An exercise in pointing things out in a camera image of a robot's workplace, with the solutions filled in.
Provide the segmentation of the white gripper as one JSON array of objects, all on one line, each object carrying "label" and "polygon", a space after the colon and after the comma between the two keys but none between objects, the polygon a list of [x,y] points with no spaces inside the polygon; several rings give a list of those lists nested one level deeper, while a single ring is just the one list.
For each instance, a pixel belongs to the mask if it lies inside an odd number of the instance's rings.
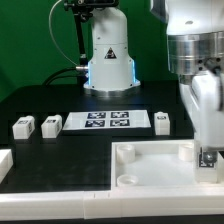
[{"label": "white gripper", "polygon": [[224,150],[224,84],[210,71],[200,72],[190,84],[179,83],[181,98],[191,119],[194,136],[204,151],[204,162],[216,162]]}]

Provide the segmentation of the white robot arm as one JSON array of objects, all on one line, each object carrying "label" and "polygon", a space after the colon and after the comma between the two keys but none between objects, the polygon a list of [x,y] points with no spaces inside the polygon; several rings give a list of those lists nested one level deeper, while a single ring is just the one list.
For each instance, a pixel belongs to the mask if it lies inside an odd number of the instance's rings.
[{"label": "white robot arm", "polygon": [[[150,11],[167,24],[168,68],[178,76],[196,155],[214,163],[224,150],[224,0],[150,0]],[[92,37],[85,90],[108,95],[137,86],[126,17],[115,0],[93,4]]]}]

